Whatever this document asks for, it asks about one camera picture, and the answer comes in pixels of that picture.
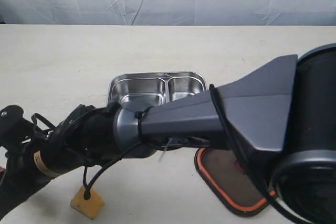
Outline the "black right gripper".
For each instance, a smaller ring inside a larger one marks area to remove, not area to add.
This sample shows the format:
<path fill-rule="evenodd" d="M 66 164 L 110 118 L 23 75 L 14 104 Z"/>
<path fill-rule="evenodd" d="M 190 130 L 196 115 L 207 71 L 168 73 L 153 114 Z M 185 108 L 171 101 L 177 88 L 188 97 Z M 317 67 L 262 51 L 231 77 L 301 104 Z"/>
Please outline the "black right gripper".
<path fill-rule="evenodd" d="M 77 106 L 54 126 L 38 113 L 23 118 L 26 137 L 18 148 L 6 149 L 1 172 L 1 217 L 24 203 L 53 179 L 81 166 L 103 166 L 117 157 L 113 133 L 120 105 Z"/>

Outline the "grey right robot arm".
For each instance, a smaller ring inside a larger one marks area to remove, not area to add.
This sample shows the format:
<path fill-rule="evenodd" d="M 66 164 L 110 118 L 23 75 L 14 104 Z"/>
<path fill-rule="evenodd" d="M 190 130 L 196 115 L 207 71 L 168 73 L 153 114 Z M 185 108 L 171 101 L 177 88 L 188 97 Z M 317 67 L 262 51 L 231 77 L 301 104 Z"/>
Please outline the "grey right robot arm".
<path fill-rule="evenodd" d="M 53 125 L 1 110 L 1 216 L 78 167 L 177 148 L 231 150 L 246 174 L 294 223 L 335 223 L 335 44 L 275 58 L 223 86 L 152 106 L 79 105 Z"/>

